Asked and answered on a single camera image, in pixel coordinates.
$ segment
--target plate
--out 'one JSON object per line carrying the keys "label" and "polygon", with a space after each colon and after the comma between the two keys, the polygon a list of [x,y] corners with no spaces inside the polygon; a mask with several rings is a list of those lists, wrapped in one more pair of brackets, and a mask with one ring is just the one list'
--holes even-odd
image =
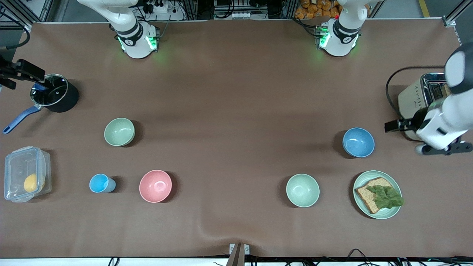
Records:
{"label": "plate", "polygon": [[386,179],[397,191],[397,193],[403,196],[401,193],[401,189],[399,188],[399,185],[396,183],[396,181],[394,181],[392,177],[390,177],[388,174],[383,173],[381,171],[371,170],[371,171],[366,171],[362,173],[355,180],[355,184],[353,185],[353,197],[355,198],[355,202],[360,208],[360,210],[364,212],[366,215],[368,215],[369,217],[372,217],[375,219],[388,219],[396,215],[396,213],[399,211],[399,209],[401,209],[401,207],[392,207],[391,209],[383,208],[383,209],[380,209],[377,213],[372,214],[369,212],[369,209],[366,207],[365,203],[356,192],[357,188],[366,185],[366,183],[368,183],[370,180],[373,180],[378,177],[382,177]]}

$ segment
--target blue bowl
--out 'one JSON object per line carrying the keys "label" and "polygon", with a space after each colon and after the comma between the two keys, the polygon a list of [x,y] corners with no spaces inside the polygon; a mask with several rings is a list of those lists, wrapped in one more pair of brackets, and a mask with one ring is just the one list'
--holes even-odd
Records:
{"label": "blue bowl", "polygon": [[363,158],[375,150],[375,139],[365,129],[354,127],[343,136],[343,148],[349,155]]}

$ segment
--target container lid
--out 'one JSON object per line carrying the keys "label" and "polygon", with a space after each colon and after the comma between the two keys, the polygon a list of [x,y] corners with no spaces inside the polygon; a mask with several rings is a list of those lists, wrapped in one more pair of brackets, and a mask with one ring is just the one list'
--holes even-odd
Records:
{"label": "container lid", "polygon": [[44,186],[46,165],[39,148],[24,147],[5,158],[5,199],[25,202]]}

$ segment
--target saucepan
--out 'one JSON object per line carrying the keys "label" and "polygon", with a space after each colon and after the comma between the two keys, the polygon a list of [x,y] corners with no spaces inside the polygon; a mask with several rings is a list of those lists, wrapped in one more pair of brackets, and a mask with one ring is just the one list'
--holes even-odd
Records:
{"label": "saucepan", "polygon": [[35,83],[31,88],[30,98],[35,105],[21,112],[3,129],[2,133],[10,133],[23,119],[41,111],[43,107],[56,113],[62,113],[76,105],[79,100],[79,92],[65,77],[59,74],[48,74],[44,79],[49,82],[48,86]]}

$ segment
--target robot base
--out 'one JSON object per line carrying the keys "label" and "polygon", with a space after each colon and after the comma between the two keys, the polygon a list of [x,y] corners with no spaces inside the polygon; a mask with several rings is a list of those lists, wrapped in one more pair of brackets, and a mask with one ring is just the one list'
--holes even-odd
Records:
{"label": "robot base", "polygon": [[158,51],[159,28],[144,21],[140,21],[140,24],[143,26],[144,33],[134,46],[128,46],[120,41],[123,51],[135,59],[145,58],[150,53]]}
{"label": "robot base", "polygon": [[322,23],[322,26],[327,27],[328,31],[325,37],[319,39],[319,47],[333,56],[345,56],[355,47],[359,35],[356,35],[351,42],[343,44],[333,32],[333,24],[335,21],[336,19],[331,18],[327,22]]}

